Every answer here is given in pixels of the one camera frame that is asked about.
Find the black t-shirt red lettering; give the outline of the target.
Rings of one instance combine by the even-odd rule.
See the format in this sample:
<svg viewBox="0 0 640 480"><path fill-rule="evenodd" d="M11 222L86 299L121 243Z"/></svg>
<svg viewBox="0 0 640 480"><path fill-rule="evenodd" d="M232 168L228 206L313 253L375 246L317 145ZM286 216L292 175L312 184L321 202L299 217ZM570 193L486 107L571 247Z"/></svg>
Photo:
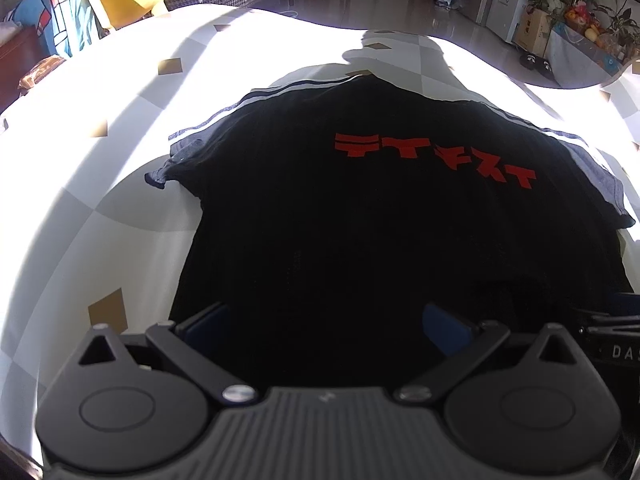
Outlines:
<svg viewBox="0 0 640 480"><path fill-rule="evenodd" d="M171 318L253 385L377 386L431 359L426 306L534 328L631 289L616 179L573 139L378 77L254 91L145 177L202 216Z"/></svg>

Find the white checkered tablecloth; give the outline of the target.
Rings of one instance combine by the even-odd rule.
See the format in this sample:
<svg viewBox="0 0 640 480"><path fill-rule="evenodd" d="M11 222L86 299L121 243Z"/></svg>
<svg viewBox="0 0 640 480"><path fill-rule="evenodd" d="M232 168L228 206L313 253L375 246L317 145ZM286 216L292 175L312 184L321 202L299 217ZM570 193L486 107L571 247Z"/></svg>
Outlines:
<svg viewBox="0 0 640 480"><path fill-rule="evenodd" d="M554 90L470 50L388 27L334 28L200 4L102 39L1 116L1 433L41 455L35 414L85 332L166 320L198 225L196 200L144 177L169 139L296 79L375 74L448 101L494 104L581 136L639 210L639 78Z"/></svg>

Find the brown snack bag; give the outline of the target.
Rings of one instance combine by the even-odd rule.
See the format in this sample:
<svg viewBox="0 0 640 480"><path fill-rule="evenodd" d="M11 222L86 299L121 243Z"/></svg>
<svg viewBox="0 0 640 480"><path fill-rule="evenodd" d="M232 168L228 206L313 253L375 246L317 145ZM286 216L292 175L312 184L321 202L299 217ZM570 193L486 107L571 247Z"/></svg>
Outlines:
<svg viewBox="0 0 640 480"><path fill-rule="evenodd" d="M66 58L63 58L59 55L51 55L47 58L44 58L36 65L32 66L32 68L20 79L18 82L18 92L20 92L21 96L26 96L29 91L32 91L33 88L43 78L46 78L50 73L61 66L66 62Z"/></svg>

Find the cardboard box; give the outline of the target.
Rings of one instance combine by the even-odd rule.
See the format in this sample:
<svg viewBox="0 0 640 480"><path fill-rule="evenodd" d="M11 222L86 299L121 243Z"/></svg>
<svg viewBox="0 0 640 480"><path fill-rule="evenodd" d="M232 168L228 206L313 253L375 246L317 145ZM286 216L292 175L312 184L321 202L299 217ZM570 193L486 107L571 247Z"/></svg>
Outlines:
<svg viewBox="0 0 640 480"><path fill-rule="evenodd" d="M546 52L552 27L552 16L528 6L522 13L514 35L514 44L524 51L542 58Z"/></svg>

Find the fruit basket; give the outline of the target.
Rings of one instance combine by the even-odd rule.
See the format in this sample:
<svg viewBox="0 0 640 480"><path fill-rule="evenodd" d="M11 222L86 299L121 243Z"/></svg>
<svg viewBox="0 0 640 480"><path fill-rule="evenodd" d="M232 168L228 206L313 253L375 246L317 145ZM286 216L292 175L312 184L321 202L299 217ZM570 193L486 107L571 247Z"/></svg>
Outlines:
<svg viewBox="0 0 640 480"><path fill-rule="evenodd" d="M600 22L588 11L583 1L569 6L564 13L567 26L575 32L579 32L591 42L596 42L600 36Z"/></svg>

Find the brown wooden cabinet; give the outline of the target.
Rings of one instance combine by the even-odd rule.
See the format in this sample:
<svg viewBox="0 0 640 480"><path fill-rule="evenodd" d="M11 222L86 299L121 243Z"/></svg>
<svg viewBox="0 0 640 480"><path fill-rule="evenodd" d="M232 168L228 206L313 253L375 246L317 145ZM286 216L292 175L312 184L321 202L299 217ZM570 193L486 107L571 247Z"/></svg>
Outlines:
<svg viewBox="0 0 640 480"><path fill-rule="evenodd" d="M1 47L0 112L18 99L18 83L46 56L46 49L32 26L21 29Z"/></svg>

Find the blue cartoon cloth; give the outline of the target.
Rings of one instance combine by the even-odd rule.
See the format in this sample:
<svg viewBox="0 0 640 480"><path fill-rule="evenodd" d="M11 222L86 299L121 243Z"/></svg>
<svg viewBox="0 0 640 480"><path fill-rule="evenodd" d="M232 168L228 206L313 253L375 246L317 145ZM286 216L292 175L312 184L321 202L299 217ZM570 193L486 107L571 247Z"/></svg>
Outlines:
<svg viewBox="0 0 640 480"><path fill-rule="evenodd" d="M101 39L89 0L21 0L2 21L33 27L46 55L71 58Z"/></svg>

